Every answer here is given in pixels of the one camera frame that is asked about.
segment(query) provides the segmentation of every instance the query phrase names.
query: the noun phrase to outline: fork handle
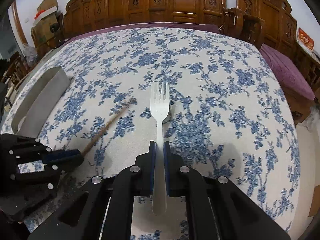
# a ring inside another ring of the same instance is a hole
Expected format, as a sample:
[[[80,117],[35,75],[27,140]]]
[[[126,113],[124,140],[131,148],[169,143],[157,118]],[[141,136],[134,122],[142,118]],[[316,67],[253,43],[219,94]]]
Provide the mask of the fork handle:
[[[167,192],[164,173],[163,130],[162,122],[157,123],[156,163],[153,180],[152,212],[164,214],[167,210]]]

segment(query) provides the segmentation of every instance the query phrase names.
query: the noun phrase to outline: white plastic fork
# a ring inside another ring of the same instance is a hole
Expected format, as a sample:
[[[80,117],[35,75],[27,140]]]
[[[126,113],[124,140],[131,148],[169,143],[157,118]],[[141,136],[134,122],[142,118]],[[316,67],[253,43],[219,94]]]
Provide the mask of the white plastic fork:
[[[157,121],[156,163],[152,194],[152,212],[156,215],[164,214],[167,210],[162,121],[167,117],[169,112],[170,95],[168,82],[165,89],[165,99],[163,87],[164,83],[162,82],[161,94],[159,98],[159,82],[153,82],[150,96],[150,112],[152,117]]]

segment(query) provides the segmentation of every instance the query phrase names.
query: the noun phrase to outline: wooden stick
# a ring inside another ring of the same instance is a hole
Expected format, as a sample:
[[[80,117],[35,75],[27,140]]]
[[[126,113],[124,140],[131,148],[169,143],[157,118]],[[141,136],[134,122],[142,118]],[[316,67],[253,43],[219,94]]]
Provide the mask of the wooden stick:
[[[95,136],[93,137],[93,139],[91,140],[90,143],[88,143],[88,145],[84,148],[84,150],[81,152],[81,155],[84,157],[92,148],[92,146],[100,139],[100,137],[106,132],[106,130],[108,130],[109,126],[116,120],[119,118],[119,116],[121,114],[123,114],[127,108],[129,107],[129,105],[131,104],[131,100],[129,101],[129,103],[127,103],[126,105],[124,105],[124,108],[122,108],[120,110],[120,112],[116,115],[114,115],[111,120],[105,125],[104,128],[101,129],[101,131]]]

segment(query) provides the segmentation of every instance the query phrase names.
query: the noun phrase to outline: tablecloth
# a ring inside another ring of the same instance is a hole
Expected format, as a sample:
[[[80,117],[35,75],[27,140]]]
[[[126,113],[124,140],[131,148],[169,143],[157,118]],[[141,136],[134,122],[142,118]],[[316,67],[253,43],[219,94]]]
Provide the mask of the tablecloth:
[[[52,149],[84,149],[131,97],[130,109],[66,176],[59,197],[29,216],[32,231],[95,174],[110,177],[134,164],[156,139],[150,114],[152,81],[169,82],[164,140],[202,175],[224,175],[288,231],[299,195],[300,157],[292,116],[274,74],[251,44],[188,29],[119,30],[67,44],[32,77],[2,127],[35,81],[61,66],[71,85],[39,134]],[[23,164],[22,172],[42,164]],[[185,200],[172,198],[164,216],[151,199],[135,198],[131,239],[187,239]]]

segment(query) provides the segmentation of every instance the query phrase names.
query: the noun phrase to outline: silver bolt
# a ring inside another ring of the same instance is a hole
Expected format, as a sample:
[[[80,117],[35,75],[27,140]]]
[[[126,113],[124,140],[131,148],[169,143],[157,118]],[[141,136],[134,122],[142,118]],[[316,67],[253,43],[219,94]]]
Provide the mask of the silver bolt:
[[[140,167],[139,167],[139,166],[136,166],[136,165],[131,166],[131,167],[130,167],[130,171],[131,171],[131,172],[138,172],[138,171],[140,171]]]
[[[226,184],[226,183],[228,182],[228,178],[225,177],[225,176],[220,176],[220,177],[218,178],[218,181],[219,181],[220,183],[222,183],[222,184]]]
[[[101,177],[99,177],[99,176],[94,176],[92,179],[91,179],[91,182],[93,183],[93,184],[98,184],[98,183],[100,183],[102,181],[102,179],[101,179]]]
[[[190,168],[187,166],[181,166],[179,170],[183,173],[188,173],[190,171]]]

